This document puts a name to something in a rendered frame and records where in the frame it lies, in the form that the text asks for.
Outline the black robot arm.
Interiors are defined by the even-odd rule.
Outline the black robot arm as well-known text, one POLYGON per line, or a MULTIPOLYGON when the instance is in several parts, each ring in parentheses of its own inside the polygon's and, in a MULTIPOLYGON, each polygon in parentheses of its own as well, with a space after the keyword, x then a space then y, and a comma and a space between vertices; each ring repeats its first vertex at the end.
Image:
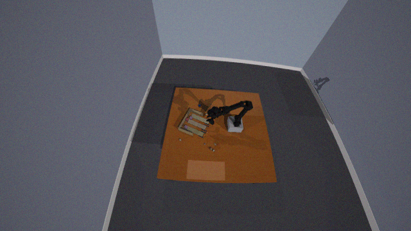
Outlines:
POLYGON ((207 114, 211 117, 214 116, 214 113, 219 117, 221 115, 224 116, 224 114, 228 114, 231 110, 237 109, 243 107, 244 109, 238 114, 235 115, 235 121, 234 121, 234 127, 239 127, 241 124, 241 118, 248 112, 248 110, 251 110, 253 108, 252 102, 251 101, 240 101, 239 103, 235 103, 231 106, 225 106, 225 107, 212 107, 211 110, 207 111, 207 114), (246 103, 244 105, 244 103, 246 103))

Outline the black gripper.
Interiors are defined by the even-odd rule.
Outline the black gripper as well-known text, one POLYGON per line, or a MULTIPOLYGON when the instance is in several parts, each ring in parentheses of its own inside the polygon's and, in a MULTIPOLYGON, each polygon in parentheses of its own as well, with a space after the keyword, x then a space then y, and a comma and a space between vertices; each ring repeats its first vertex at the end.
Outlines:
POLYGON ((206 121, 209 121, 210 124, 214 125, 214 120, 213 120, 213 119, 215 119, 216 117, 218 118, 218 116, 214 113, 214 116, 211 117, 211 119, 209 118, 209 119, 206 120, 206 121))

